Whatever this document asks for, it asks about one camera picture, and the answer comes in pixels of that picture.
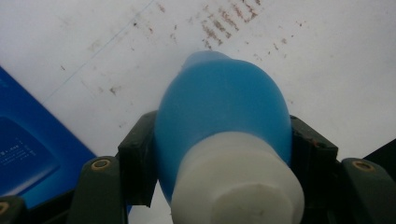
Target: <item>blue plastic object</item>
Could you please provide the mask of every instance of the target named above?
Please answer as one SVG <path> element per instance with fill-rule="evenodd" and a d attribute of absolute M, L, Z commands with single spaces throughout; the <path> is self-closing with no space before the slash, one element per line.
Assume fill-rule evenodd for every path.
<path fill-rule="evenodd" d="M 254 134 L 290 163 L 290 116 L 275 82 L 252 63 L 198 52 L 169 86 L 156 119 L 159 179 L 168 202 L 185 154 L 221 132 Z"/>

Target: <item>white bottle cap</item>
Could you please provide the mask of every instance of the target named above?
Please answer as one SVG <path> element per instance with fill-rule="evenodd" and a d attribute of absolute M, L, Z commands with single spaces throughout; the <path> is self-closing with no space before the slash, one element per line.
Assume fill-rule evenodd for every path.
<path fill-rule="evenodd" d="M 300 223 L 304 194 L 274 150 L 247 133 L 218 133 L 183 159 L 171 202 L 175 224 Z"/>

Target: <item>plastic bottle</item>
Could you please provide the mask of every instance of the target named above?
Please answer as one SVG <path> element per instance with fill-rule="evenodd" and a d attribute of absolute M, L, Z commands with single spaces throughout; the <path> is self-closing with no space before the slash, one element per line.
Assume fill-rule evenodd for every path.
<path fill-rule="evenodd" d="M 289 112 L 259 67 L 192 54 L 163 97 L 154 139 L 174 223 L 300 222 Z"/>

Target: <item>metal rivet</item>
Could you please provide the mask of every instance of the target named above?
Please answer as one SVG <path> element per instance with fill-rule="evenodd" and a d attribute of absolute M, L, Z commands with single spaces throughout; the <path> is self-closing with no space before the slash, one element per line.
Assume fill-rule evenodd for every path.
<path fill-rule="evenodd" d="M 110 165 L 110 160 L 99 160 L 99 161 L 94 161 L 91 165 L 91 169 L 93 170 L 103 170 L 106 169 L 107 166 Z"/>
<path fill-rule="evenodd" d="M 369 163 L 367 163 L 367 162 L 365 162 L 365 161 L 353 161 L 352 164 L 353 164 L 356 168 L 358 168 L 358 169 L 360 169 L 360 170 L 362 170 L 362 171 L 364 171 L 364 172 L 372 172 L 372 171 L 375 171 L 374 166 L 372 166 L 371 164 L 369 164 Z"/>
<path fill-rule="evenodd" d="M 8 202 L 0 202 L 0 215 L 3 215 L 9 208 Z"/>

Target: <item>white surface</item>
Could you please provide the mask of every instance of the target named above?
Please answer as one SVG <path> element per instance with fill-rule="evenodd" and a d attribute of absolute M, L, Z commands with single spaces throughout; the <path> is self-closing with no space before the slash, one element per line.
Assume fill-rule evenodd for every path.
<path fill-rule="evenodd" d="M 188 55 L 210 46 L 264 69 L 339 159 L 363 157 L 396 137 L 395 11 L 393 0 L 3 0 L 0 64 L 90 149 L 114 155 Z M 166 223 L 155 203 L 135 223 Z"/>
<path fill-rule="evenodd" d="M 217 133 L 181 162 L 171 211 L 175 223 L 298 224 L 304 194 L 266 142 L 247 133 Z"/>

